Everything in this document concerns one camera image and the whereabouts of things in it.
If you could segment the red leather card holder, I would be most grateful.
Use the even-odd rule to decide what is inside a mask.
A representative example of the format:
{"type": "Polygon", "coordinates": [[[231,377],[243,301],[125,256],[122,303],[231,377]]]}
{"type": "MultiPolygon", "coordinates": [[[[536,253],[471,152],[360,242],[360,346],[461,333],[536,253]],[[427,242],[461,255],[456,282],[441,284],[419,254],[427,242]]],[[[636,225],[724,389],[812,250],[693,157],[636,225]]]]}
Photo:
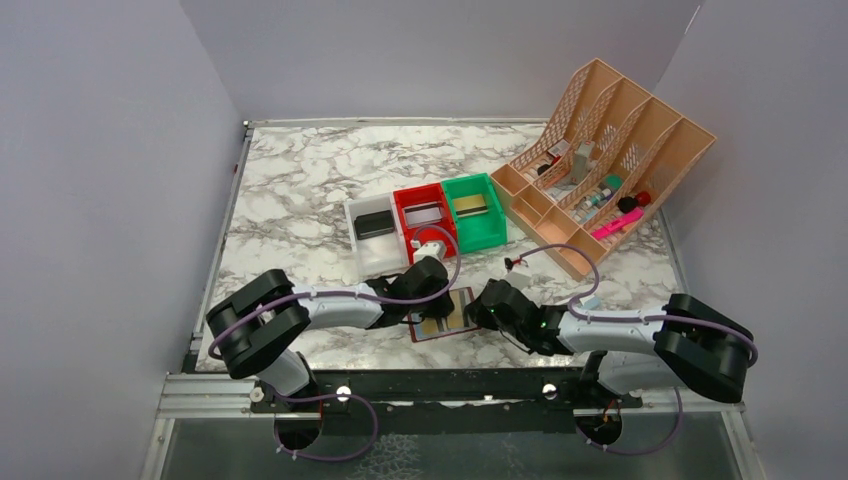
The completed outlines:
{"type": "Polygon", "coordinates": [[[413,343],[465,334],[481,329],[479,325],[464,317],[464,308],[475,299],[472,288],[463,287],[451,290],[450,297],[454,303],[454,310],[447,317],[424,319],[418,313],[412,313],[407,317],[413,343]]]}

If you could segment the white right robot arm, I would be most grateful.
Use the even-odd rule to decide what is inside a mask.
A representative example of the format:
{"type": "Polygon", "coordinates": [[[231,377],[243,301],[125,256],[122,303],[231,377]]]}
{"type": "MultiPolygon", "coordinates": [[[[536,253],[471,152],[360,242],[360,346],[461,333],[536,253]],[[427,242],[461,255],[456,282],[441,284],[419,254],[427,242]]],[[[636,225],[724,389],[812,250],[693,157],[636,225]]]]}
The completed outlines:
{"type": "Polygon", "coordinates": [[[509,282],[491,280],[463,315],[511,336],[530,354],[592,354],[589,382],[611,396],[684,386],[735,404],[758,358],[748,329],[687,294],[673,294],[659,307],[603,311],[578,299],[537,305],[509,282]]]}

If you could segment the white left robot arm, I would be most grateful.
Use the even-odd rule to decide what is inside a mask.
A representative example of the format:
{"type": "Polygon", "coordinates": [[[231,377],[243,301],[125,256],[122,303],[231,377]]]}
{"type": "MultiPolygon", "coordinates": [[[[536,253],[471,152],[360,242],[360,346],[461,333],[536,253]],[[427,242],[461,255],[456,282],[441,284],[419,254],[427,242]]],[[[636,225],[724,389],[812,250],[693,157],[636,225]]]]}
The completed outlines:
{"type": "Polygon", "coordinates": [[[444,317],[454,309],[449,291],[458,275],[431,256],[400,274],[337,289],[298,287],[283,270],[271,269],[207,313],[208,354],[224,362],[231,378],[255,376],[282,401],[316,396],[307,361],[290,348],[301,333],[389,328],[412,314],[444,317]]]}

